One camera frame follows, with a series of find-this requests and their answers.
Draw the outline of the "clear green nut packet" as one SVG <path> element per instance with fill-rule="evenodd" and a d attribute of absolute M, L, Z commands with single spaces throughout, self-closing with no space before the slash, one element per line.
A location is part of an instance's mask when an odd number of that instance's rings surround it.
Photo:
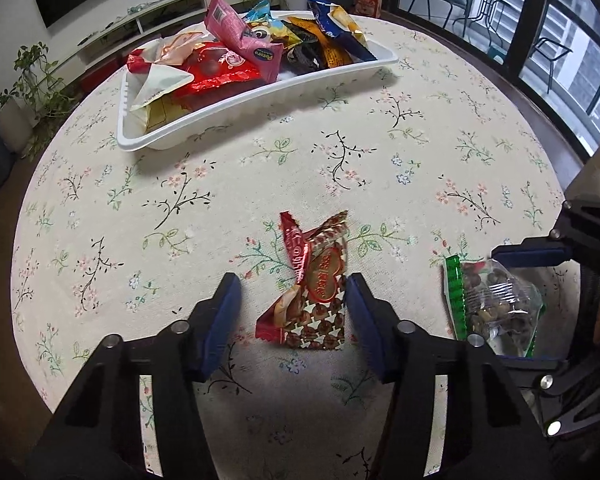
<path fill-rule="evenodd" d="M 494 353 L 531 358 L 545 302 L 538 289 L 493 259 L 442 264 L 446 305 L 458 340 L 479 336 Z"/>

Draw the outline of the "potted plant white pot left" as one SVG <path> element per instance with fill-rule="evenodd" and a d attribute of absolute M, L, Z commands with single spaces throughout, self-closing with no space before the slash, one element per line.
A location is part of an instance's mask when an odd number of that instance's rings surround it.
<path fill-rule="evenodd" d="M 24 144 L 22 158 L 32 160 L 44 152 L 60 126 L 81 101 L 76 80 L 85 63 L 76 55 L 65 61 L 50 59 L 50 48 L 43 41 L 20 46 L 14 61 L 15 82 L 0 92 L 0 113 L 8 104 L 32 127 Z"/>

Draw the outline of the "red snack bag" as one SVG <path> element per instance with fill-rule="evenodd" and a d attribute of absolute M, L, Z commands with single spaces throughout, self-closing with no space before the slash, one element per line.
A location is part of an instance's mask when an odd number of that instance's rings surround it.
<path fill-rule="evenodd" d="M 192 75 L 193 80 L 174 90 L 174 98 L 201 96 L 231 84 L 263 82 L 260 70 L 253 62 L 217 41 L 203 42 L 178 68 Z"/>

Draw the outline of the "clear orange bear packet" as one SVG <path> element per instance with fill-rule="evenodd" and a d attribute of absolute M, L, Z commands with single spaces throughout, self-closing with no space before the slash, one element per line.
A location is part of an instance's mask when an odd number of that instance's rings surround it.
<path fill-rule="evenodd" d="M 155 62 L 161 65 L 181 66 L 193 54 L 210 40 L 211 36 L 201 30 L 180 32 L 163 38 L 157 50 Z"/>

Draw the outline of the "red star heart candy packet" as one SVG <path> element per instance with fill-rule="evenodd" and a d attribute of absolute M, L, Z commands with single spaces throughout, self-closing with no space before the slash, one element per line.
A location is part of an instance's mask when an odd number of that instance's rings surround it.
<path fill-rule="evenodd" d="M 294 350 L 335 351 L 346 340 L 348 213 L 303 231 L 287 211 L 280 214 L 294 284 L 257 319 L 254 336 Z"/>

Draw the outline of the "pink cartoon snack packet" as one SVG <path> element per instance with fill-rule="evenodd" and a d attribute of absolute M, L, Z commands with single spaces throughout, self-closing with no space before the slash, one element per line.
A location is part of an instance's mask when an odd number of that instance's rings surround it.
<path fill-rule="evenodd" d="M 225 0 L 210 0 L 204 24 L 230 50 L 253 62 L 267 84 L 276 81 L 284 52 L 282 44 L 257 37 Z"/>

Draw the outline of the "red gift box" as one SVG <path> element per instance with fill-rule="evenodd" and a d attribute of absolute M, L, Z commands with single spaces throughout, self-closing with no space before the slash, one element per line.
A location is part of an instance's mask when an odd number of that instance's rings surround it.
<path fill-rule="evenodd" d="M 354 13 L 368 18 L 378 18 L 380 15 L 380 0 L 356 0 Z"/>

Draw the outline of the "black snack packet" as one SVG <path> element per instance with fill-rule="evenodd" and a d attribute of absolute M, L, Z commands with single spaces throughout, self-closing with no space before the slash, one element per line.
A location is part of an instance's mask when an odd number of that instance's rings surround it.
<path fill-rule="evenodd" d="M 288 23 L 287 27 L 300 39 L 298 44 L 286 52 L 286 63 L 295 74 L 307 74 L 326 70 L 328 67 L 324 50 L 317 36 L 307 30 Z"/>

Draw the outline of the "blue orange cookie packet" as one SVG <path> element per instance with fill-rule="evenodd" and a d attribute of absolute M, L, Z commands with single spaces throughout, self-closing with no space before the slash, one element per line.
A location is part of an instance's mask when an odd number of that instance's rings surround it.
<path fill-rule="evenodd" d="M 362 62 L 375 61 L 358 23 L 337 3 L 329 0 L 306 0 L 323 35 Z"/>

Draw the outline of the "orange snack packet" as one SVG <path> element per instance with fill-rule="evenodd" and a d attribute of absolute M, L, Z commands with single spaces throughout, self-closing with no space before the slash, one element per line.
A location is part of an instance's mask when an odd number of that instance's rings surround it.
<path fill-rule="evenodd" d="M 316 21 L 309 20 L 308 18 L 298 18 L 298 16 L 285 16 L 283 18 L 283 23 L 285 25 L 288 23 L 294 24 L 307 30 L 308 32 L 312 32 L 312 34 L 317 36 L 317 39 L 324 50 L 324 55 L 328 65 L 327 68 L 336 68 L 353 63 L 351 55 L 346 50 L 344 50 L 342 47 L 339 47 L 338 44 L 335 44 L 332 40 L 323 35 L 321 29 L 317 26 Z"/>

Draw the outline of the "gold foil snack packet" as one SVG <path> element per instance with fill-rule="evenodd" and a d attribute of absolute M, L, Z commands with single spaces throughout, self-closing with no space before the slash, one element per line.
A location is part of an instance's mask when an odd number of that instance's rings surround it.
<path fill-rule="evenodd" d="M 191 98 L 163 96 L 138 110 L 131 110 L 130 114 L 132 119 L 138 121 L 143 133 L 150 133 L 188 115 L 192 110 Z"/>

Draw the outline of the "light blue chips bag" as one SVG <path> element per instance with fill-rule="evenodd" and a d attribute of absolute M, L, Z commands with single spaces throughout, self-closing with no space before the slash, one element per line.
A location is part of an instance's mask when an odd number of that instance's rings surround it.
<path fill-rule="evenodd" d="M 301 39 L 287 25 L 272 17 L 268 0 L 260 0 L 242 20 L 258 38 L 281 44 L 285 51 L 301 44 Z"/>

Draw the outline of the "white plastic tray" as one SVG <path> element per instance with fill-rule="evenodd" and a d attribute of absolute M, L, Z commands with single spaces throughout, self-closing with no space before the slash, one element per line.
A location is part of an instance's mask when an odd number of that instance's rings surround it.
<path fill-rule="evenodd" d="M 370 62 L 356 62 L 343 67 L 329 68 L 318 73 L 294 76 L 291 72 L 281 72 L 274 84 L 229 96 L 194 110 L 180 118 L 168 122 L 151 132 L 147 132 L 148 115 L 131 110 L 132 102 L 140 93 L 144 77 L 133 75 L 125 70 L 120 89 L 120 105 L 117 119 L 116 139 L 119 148 L 125 152 L 135 152 L 142 148 L 162 151 L 185 142 L 204 130 L 222 126 L 224 122 L 257 113 L 265 107 L 294 102 L 312 92 L 334 88 L 338 84 L 350 84 L 373 76 L 381 68 L 398 62 L 396 52 L 380 42 L 367 41 L 370 52 L 376 56 Z"/>

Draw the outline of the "red white cone snack packet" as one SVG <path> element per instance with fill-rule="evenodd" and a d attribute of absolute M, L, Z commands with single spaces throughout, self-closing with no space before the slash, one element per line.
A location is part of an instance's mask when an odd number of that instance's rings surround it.
<path fill-rule="evenodd" d="M 161 40 L 151 40 L 128 56 L 129 72 L 140 75 L 142 80 L 130 110 L 138 110 L 193 80 L 192 75 L 180 70 L 178 66 L 161 65 L 155 62 Z"/>

